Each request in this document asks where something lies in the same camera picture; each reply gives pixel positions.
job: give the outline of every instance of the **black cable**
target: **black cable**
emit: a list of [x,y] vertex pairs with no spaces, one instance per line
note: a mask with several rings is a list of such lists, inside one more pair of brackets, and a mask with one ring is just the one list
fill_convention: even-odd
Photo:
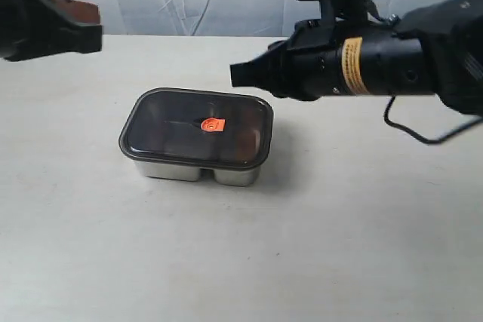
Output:
[[439,137],[438,139],[431,140],[427,139],[424,136],[419,135],[416,131],[410,129],[409,127],[403,126],[402,124],[396,124],[395,122],[392,122],[389,119],[389,113],[391,111],[392,105],[394,104],[396,97],[391,98],[389,101],[386,111],[384,112],[384,121],[390,126],[394,127],[398,130],[401,130],[408,135],[412,136],[414,139],[418,140],[420,143],[423,143],[428,146],[434,146],[434,145],[441,145],[443,143],[446,143],[447,141],[453,139],[456,136],[461,135],[462,133],[465,133],[471,129],[473,129],[476,126],[479,126],[483,124],[483,118],[476,118],[466,124],[463,124],[459,126],[458,128],[455,128],[452,130],[450,133],[445,134],[444,136]]

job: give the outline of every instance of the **food container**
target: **food container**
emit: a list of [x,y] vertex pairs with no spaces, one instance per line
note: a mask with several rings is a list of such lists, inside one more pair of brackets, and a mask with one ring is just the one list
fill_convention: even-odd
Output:
[[119,146],[149,177],[197,181],[212,170],[221,184],[248,186],[268,157],[272,121],[260,98],[158,88],[136,102]]

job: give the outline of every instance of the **yellow label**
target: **yellow label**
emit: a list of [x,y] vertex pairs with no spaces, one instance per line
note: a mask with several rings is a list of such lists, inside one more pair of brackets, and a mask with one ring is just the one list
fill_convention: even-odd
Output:
[[346,39],[342,49],[342,70],[353,94],[370,94],[361,75],[362,38]]

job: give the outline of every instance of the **dark lid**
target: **dark lid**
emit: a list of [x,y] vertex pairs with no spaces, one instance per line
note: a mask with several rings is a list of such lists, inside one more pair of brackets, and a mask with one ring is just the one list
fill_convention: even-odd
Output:
[[139,98],[119,145],[137,161],[250,170],[269,154],[272,120],[260,98],[158,88]]

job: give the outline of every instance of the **white table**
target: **white table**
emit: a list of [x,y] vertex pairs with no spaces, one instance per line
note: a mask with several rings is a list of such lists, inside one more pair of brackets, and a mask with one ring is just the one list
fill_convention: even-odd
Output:
[[[251,188],[147,179],[119,151],[143,92],[233,92],[229,64],[271,41],[109,36],[0,63],[0,320],[481,320],[483,130],[429,148],[384,125],[384,98],[246,89],[275,110]],[[461,121],[395,107],[429,135]]]

